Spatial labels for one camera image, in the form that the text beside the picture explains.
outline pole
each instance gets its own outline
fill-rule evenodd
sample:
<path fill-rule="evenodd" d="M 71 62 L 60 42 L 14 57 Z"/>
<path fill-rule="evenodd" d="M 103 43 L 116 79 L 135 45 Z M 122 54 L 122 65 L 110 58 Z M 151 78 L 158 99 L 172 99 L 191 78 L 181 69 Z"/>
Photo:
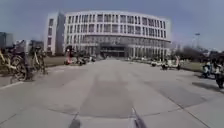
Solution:
<path fill-rule="evenodd" d="M 195 35 L 197 36 L 197 47 L 199 47 L 199 37 L 200 37 L 201 34 L 200 33 L 196 33 Z"/>

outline distant building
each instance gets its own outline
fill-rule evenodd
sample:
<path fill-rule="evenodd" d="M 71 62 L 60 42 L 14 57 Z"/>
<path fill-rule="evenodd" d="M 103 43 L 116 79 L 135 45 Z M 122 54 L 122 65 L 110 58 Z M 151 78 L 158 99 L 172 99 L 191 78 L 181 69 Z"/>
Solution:
<path fill-rule="evenodd" d="M 179 43 L 176 42 L 172 42 L 170 45 L 170 49 L 172 52 L 178 51 L 178 50 L 182 50 L 182 46 Z"/>
<path fill-rule="evenodd" d="M 115 57 L 164 58 L 170 54 L 171 21 L 147 14 L 81 11 L 64 17 L 56 13 L 49 15 L 45 32 L 45 50 L 53 53 L 71 45 L 76 51 Z"/>
<path fill-rule="evenodd" d="M 19 44 L 18 45 L 18 51 L 21 52 L 26 52 L 28 53 L 30 51 L 31 48 L 31 44 L 33 43 L 34 47 L 41 47 L 44 48 L 44 42 L 42 41 L 37 41 L 37 40 L 24 40 L 24 43 L 20 44 L 22 40 L 18 40 L 16 41 L 15 44 Z"/>
<path fill-rule="evenodd" d="M 48 15 L 44 37 L 44 51 L 63 52 L 65 16 L 61 13 Z"/>
<path fill-rule="evenodd" d="M 13 35 L 11 33 L 0 32 L 0 48 L 13 45 Z"/>

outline building entrance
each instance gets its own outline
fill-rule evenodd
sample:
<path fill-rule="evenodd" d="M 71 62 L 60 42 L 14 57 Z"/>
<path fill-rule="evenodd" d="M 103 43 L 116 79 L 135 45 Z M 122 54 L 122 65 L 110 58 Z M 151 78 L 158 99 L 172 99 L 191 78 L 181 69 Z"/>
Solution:
<path fill-rule="evenodd" d="M 120 44 L 101 44 L 100 54 L 108 57 L 125 57 L 126 46 Z"/>

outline white building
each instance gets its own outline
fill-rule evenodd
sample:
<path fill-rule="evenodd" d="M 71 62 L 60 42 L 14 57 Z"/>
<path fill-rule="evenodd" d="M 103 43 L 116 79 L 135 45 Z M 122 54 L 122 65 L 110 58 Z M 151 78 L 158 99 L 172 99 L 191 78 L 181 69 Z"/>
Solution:
<path fill-rule="evenodd" d="M 164 57 L 170 54 L 171 23 L 165 18 L 123 12 L 66 13 L 64 47 L 90 54 Z"/>
<path fill-rule="evenodd" d="M 61 13 L 48 15 L 44 37 L 44 51 L 55 53 L 63 52 L 65 16 Z"/>

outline tree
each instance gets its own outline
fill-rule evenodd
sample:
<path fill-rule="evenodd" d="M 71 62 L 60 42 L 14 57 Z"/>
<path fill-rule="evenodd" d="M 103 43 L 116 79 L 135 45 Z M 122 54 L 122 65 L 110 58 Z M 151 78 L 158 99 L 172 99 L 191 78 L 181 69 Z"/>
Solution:
<path fill-rule="evenodd" d="M 207 52 L 204 48 L 195 48 L 192 46 L 185 46 L 182 50 L 177 50 L 175 56 L 180 56 L 181 59 L 190 59 L 192 61 L 203 61 L 206 59 L 204 52 Z"/>

